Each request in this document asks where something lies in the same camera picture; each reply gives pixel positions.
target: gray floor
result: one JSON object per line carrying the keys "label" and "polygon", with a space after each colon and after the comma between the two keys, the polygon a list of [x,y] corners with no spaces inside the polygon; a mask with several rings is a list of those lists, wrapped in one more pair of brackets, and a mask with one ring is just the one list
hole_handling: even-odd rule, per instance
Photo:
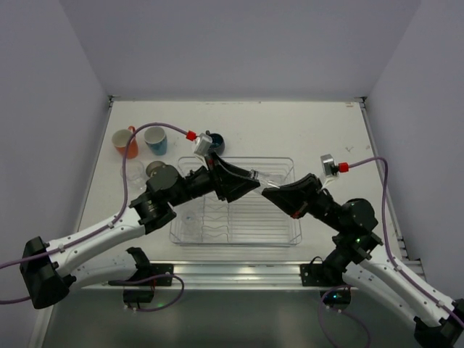
{"label": "gray floor", "polygon": [[[187,291],[169,309],[123,310],[120,290],[81,290],[59,303],[43,347],[331,347],[317,319],[317,294],[308,291]],[[161,291],[155,303],[174,293]],[[372,347],[418,347],[413,333],[387,309],[357,292],[349,311],[369,327]],[[324,313],[343,347],[364,347],[363,330]]]}

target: blue cup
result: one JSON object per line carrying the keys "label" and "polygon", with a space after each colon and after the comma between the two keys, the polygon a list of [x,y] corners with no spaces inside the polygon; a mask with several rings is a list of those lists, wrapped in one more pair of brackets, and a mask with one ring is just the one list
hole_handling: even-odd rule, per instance
{"label": "blue cup", "polygon": [[150,127],[145,130],[145,144],[157,156],[162,156],[167,151],[166,132],[161,127]]}

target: metal wire basket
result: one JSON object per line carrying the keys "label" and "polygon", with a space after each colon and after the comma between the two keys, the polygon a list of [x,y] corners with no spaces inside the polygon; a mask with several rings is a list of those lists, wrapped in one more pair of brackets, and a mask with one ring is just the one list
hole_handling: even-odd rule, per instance
{"label": "metal wire basket", "polygon": [[[294,163],[288,157],[223,157],[247,170],[265,173],[278,185],[292,183]],[[195,157],[181,157],[178,168],[186,175],[200,166]],[[257,192],[228,204],[214,193],[176,208],[170,240],[177,244],[296,245],[302,240],[298,220],[290,218]]]}

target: tabletop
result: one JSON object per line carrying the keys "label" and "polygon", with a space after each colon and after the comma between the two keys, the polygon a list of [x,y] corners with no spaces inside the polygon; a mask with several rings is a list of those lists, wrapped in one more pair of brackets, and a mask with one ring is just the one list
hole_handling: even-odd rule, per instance
{"label": "tabletop", "polygon": [[[122,157],[113,148],[115,131],[152,122],[176,125],[196,133],[210,130],[225,139],[224,156],[290,157],[298,180],[308,173],[320,175],[320,156],[331,154],[337,162],[358,162],[373,156],[360,105],[326,101],[115,101],[88,193],[80,229],[115,214],[123,201],[120,175]],[[192,156],[191,142],[175,131],[167,132],[167,153],[155,156],[137,135],[137,160],[145,166],[155,160],[177,166],[180,157]],[[350,170],[328,190],[336,202],[367,199],[381,219],[381,179],[375,163]],[[138,194],[129,192],[130,199]],[[389,211],[386,212],[391,247],[401,255]],[[141,247],[158,261],[308,261],[326,257],[333,249],[328,226],[306,215],[300,220],[302,241],[296,246],[181,246],[169,239],[170,224],[139,239],[120,244],[106,254]],[[382,235],[381,224],[374,230]]]}

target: red connector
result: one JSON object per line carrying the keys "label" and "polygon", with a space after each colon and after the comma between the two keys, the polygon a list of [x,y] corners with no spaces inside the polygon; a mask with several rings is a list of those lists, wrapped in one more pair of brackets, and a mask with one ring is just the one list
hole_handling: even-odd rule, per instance
{"label": "red connector", "polygon": [[349,164],[346,162],[339,163],[339,171],[340,173],[346,173],[349,170]]}
{"label": "red connector", "polygon": [[193,141],[196,139],[196,133],[195,132],[192,132],[191,130],[189,130],[187,132],[187,135],[186,135],[186,138],[190,141]]}

